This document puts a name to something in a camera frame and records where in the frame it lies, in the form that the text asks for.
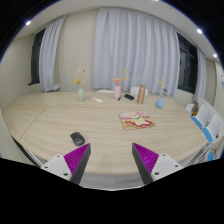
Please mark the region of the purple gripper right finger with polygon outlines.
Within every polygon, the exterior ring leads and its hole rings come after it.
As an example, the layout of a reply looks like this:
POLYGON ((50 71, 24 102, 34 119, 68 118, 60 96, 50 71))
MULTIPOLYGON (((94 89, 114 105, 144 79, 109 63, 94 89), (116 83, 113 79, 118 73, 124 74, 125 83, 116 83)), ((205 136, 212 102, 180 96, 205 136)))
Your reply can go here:
POLYGON ((182 169, 168 154, 157 154, 137 143, 132 144, 132 154, 145 185, 182 169))

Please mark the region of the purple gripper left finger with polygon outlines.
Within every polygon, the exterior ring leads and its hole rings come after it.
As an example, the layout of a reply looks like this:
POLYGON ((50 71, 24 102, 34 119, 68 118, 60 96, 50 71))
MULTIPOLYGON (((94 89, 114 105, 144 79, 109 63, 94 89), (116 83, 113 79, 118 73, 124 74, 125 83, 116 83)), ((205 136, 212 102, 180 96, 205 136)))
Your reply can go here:
POLYGON ((76 185, 80 184, 88 159, 91 145, 85 144, 66 155, 57 154, 41 168, 76 185))

